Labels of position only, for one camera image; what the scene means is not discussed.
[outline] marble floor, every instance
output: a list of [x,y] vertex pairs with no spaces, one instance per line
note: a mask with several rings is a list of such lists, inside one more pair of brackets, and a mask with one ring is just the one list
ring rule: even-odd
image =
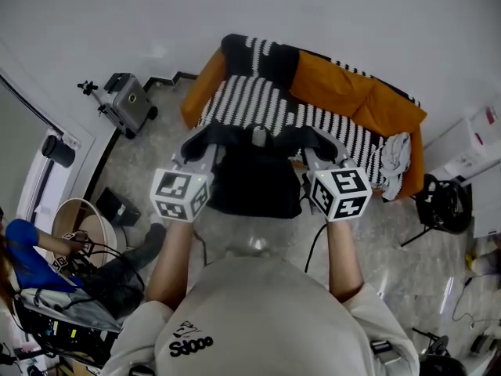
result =
[[[132,141],[120,137],[92,196],[95,201],[104,187],[109,186],[139,208],[143,216],[135,230],[128,230],[130,244],[139,243],[138,236],[144,235],[149,227],[148,214],[153,211],[149,193],[154,170],[168,164],[172,151],[186,134],[179,107],[191,84],[191,81],[180,80],[174,88],[164,85],[151,88],[150,98],[159,108],[157,120],[148,121],[142,134]],[[207,242],[208,261],[223,258],[228,246],[261,240],[274,255],[303,269],[323,218],[310,214],[307,201],[302,204],[303,213],[292,220],[243,218],[205,208],[196,221],[196,230]],[[400,248],[401,242],[422,230],[414,202],[405,199],[385,204],[378,196],[373,196],[364,216],[353,221],[352,226],[366,281],[380,292],[418,352],[427,348],[428,340],[412,332],[412,327],[447,334],[449,351],[460,358],[466,355],[476,336],[489,324],[496,323],[477,322],[472,327],[468,316],[460,321],[452,320],[467,279],[464,265],[467,234],[453,236],[431,231]],[[493,248],[487,241],[478,244],[479,253]],[[190,285],[202,267],[202,247],[195,243]],[[308,274],[327,285],[325,233],[316,245]],[[456,319],[466,312],[477,320],[501,317],[501,291],[497,291],[496,277],[479,277],[471,282],[457,307]]]

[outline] white box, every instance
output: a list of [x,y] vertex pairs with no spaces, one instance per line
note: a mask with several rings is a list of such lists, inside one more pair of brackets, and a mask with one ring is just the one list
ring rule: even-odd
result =
[[162,168],[155,171],[150,199],[160,217],[192,222],[209,197],[207,176],[204,174]]
[[424,169],[438,179],[461,175],[465,179],[485,165],[485,150],[471,131],[466,119],[454,125],[424,150]]
[[501,164],[485,170],[472,179],[473,214],[501,208]]
[[373,191],[363,168],[315,172],[310,198],[327,221],[360,217]]
[[501,96],[470,117],[471,130],[482,146],[501,141]]

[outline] printed logo on shirt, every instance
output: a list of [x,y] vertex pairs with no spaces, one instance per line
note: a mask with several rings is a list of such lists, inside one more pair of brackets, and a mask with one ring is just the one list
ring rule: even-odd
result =
[[197,340],[184,340],[183,342],[172,342],[169,345],[171,349],[171,356],[174,358],[180,355],[189,355],[190,353],[196,353],[200,349],[205,347],[210,347],[214,344],[214,340],[211,337],[198,338]]
[[188,320],[181,323],[181,326],[172,333],[176,338],[182,338],[182,341],[172,342],[169,345],[171,349],[171,356],[174,358],[180,355],[189,355],[190,353],[196,353],[201,349],[205,349],[206,347],[210,347],[214,344],[214,340],[212,337],[202,337],[197,339],[188,339],[192,338],[192,333],[200,333],[202,330],[199,330],[197,327],[193,326]]
[[195,326],[193,326],[188,320],[186,322],[182,322],[179,329],[172,333],[176,338],[189,338],[189,333],[200,333],[201,330],[198,330]]

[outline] white cabinet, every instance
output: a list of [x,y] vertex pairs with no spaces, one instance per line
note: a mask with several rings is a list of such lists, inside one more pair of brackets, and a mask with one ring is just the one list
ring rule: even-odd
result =
[[501,233],[501,164],[472,179],[474,237]]

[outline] black cable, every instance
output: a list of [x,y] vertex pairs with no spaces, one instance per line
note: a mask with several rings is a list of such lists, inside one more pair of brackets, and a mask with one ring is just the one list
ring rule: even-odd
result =
[[104,245],[104,244],[96,244],[96,243],[93,243],[93,244],[95,244],[95,245],[99,245],[99,246],[103,246],[103,247],[106,247],[106,248],[110,249],[112,252],[110,252],[110,251],[95,251],[95,252],[91,253],[91,255],[95,255],[95,254],[110,254],[110,255],[114,256],[115,258],[120,259],[121,261],[123,261],[123,262],[124,262],[124,263],[126,263],[127,265],[129,265],[129,266],[131,267],[131,270],[134,272],[135,276],[137,277],[137,279],[138,279],[139,283],[141,284],[141,287],[142,287],[142,292],[144,292],[144,290],[145,290],[146,286],[145,286],[145,284],[144,284],[144,281],[142,280],[142,277],[139,275],[139,273],[138,273],[138,272],[136,272],[136,271],[135,271],[134,266],[133,266],[133,265],[132,265],[132,264],[131,264],[128,260],[127,260],[127,258],[124,258],[124,257],[122,256],[121,252],[119,252],[119,251],[117,251],[117,250],[115,250],[115,249],[112,249],[112,248],[110,248],[110,247],[107,247],[107,246],[106,246],[106,245]]
[[79,356],[79,355],[73,354],[74,351],[67,351],[65,349],[56,348],[52,344],[50,344],[49,342],[47,342],[46,340],[43,340],[41,338],[35,339],[35,340],[41,346],[41,348],[44,349],[47,353],[54,353],[56,355],[65,356],[67,358],[71,358],[73,360],[77,360],[79,362],[82,362],[84,365],[89,365],[91,367],[96,367],[96,366],[98,367],[99,366],[94,361],[94,359],[92,359],[91,356],[87,356],[87,357],[91,358],[93,362],[91,362],[90,360],[85,359],[83,356]]
[[198,232],[193,229],[193,235],[195,238],[202,243],[202,247],[204,249],[204,267],[207,265],[207,243],[205,240],[198,234]]
[[52,369],[58,369],[60,366],[60,363],[54,365],[53,367],[48,367],[47,369],[45,369],[44,371],[42,371],[43,374],[46,374],[48,371],[51,371]]
[[20,372],[21,374],[23,374],[23,371],[21,370],[21,367],[19,366],[19,364],[17,363],[17,361],[16,361],[16,362],[14,362],[14,365],[16,365],[16,366],[17,366],[17,369],[19,369],[19,372]]
[[313,249],[315,248],[316,241],[319,239],[320,234],[322,233],[323,229],[327,227],[327,223],[325,223],[322,227],[320,227],[320,230],[318,233],[315,235],[315,238],[313,239],[313,244],[312,247],[310,248],[310,254],[308,255],[308,260],[306,261],[306,266],[305,266],[305,273],[308,272],[308,267],[310,266],[310,260],[312,259],[313,255]]
[[60,309],[54,308],[54,310],[56,310],[57,312],[62,312],[62,311],[68,310],[73,305],[84,304],[86,302],[92,302],[92,301],[97,301],[97,298],[75,299],[74,301],[70,302],[68,305],[63,306],[63,308],[60,308]]
[[17,323],[17,320],[16,320],[16,318],[14,317],[14,315],[13,315],[13,314],[11,314],[11,313],[10,313],[10,316],[13,318],[14,323],[16,324],[16,326],[17,326],[17,327],[18,327],[18,328],[19,328],[19,329],[20,329],[23,333],[30,334],[30,333],[28,333],[26,330],[24,330],[24,329],[23,329],[23,328],[22,328],[22,327],[21,327],[21,326]]
[[501,319],[499,318],[492,318],[492,319],[475,319],[473,317],[473,315],[469,312],[466,312],[464,313],[461,317],[459,318],[455,318],[454,316],[456,315],[456,310],[460,304],[460,301],[461,301],[461,298],[463,297],[464,295],[464,291],[467,289],[468,285],[470,285],[471,281],[474,279],[474,278],[477,278],[477,277],[484,277],[484,276],[491,276],[491,275],[495,275],[495,274],[498,274],[498,273],[486,273],[486,274],[479,274],[477,276],[471,276],[468,278],[468,280],[466,281],[466,283],[463,285],[463,290],[461,291],[461,295],[460,297],[457,299],[457,302],[456,302],[456,306],[454,307],[454,311],[452,312],[452,320],[455,321],[455,322],[459,322],[460,320],[462,320],[465,316],[468,316],[471,321],[473,322],[472,323],[472,327],[475,326],[476,323],[481,323],[481,322],[490,322],[490,321],[494,321],[494,320],[497,320],[497,321],[501,321]]
[[7,351],[9,351],[9,356],[11,356],[12,353],[10,352],[10,348],[7,346],[7,344],[3,343],[3,346],[7,349]]
[[124,227],[120,226],[120,228],[122,229],[122,233],[124,233],[125,245],[128,246],[128,238],[127,238],[127,234],[125,233]]

